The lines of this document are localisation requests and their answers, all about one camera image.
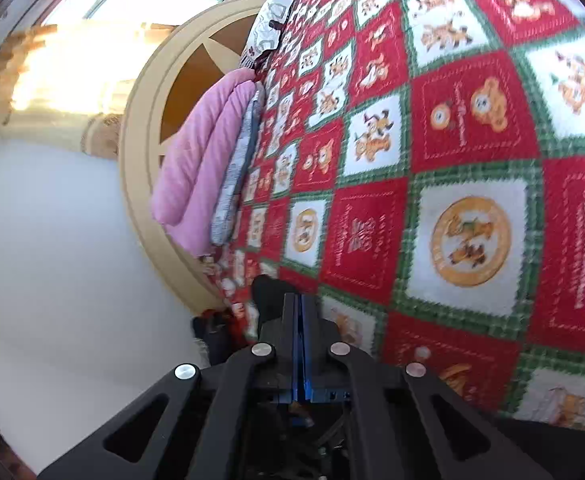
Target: curtain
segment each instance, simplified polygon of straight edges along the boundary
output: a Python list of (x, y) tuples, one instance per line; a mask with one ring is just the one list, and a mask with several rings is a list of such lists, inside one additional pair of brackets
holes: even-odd
[(173, 29), (86, 20), (13, 34), (0, 49), (0, 138), (117, 158), (128, 95)]

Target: triangular cutout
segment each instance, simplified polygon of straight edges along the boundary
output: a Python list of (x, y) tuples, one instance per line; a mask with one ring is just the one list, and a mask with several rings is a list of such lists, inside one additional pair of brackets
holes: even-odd
[(490, 440), (443, 397), (434, 395), (431, 402), (457, 460), (463, 462), (490, 449)]
[(155, 397), (153, 402), (106, 438), (104, 447), (128, 462), (139, 462), (167, 405), (168, 396)]

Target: curved wooden headboard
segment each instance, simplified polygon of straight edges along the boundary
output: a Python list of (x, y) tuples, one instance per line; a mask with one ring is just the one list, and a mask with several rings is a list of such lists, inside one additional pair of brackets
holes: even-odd
[(159, 275), (195, 314), (220, 308), (221, 296), (199, 261), (177, 247), (150, 215), (152, 186), (170, 138), (194, 104), (237, 68), (265, 1), (228, 0), (175, 29), (141, 71), (122, 123), (119, 166), (128, 215)]

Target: silver screw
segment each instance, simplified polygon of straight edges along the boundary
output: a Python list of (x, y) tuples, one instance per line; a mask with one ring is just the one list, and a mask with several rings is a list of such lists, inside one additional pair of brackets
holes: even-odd
[(175, 368), (175, 375), (177, 379), (192, 379), (196, 373), (196, 368), (189, 364), (179, 365), (177, 368)]
[(348, 343), (333, 343), (330, 345), (330, 351), (335, 355), (346, 355), (350, 351), (350, 345)]
[(406, 373), (411, 377), (423, 377), (426, 375), (426, 367), (422, 363), (410, 363), (406, 366)]
[(272, 352), (272, 347), (268, 343), (257, 343), (255, 346), (253, 346), (252, 352), (257, 356), (265, 357), (270, 355), (270, 352)]

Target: red checkered blanket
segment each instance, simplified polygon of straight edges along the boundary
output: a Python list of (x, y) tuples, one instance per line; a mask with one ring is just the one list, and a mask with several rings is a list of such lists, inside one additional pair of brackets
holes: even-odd
[(343, 339), (585, 429), (585, 8), (298, 0), (217, 282), (317, 294)]

